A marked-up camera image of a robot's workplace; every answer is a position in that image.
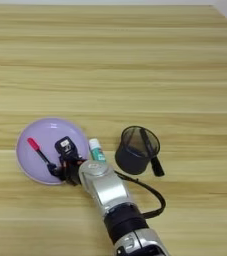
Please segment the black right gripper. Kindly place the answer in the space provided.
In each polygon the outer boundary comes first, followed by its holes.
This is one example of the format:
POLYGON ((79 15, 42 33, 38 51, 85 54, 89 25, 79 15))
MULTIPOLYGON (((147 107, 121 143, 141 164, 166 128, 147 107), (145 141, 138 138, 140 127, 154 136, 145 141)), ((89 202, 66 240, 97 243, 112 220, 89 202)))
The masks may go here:
POLYGON ((85 162, 85 159, 79 156, 70 156, 68 158, 60 156, 59 160, 61 167, 57 167, 54 163, 47 164, 50 174, 72 186, 80 185, 79 168, 85 162))

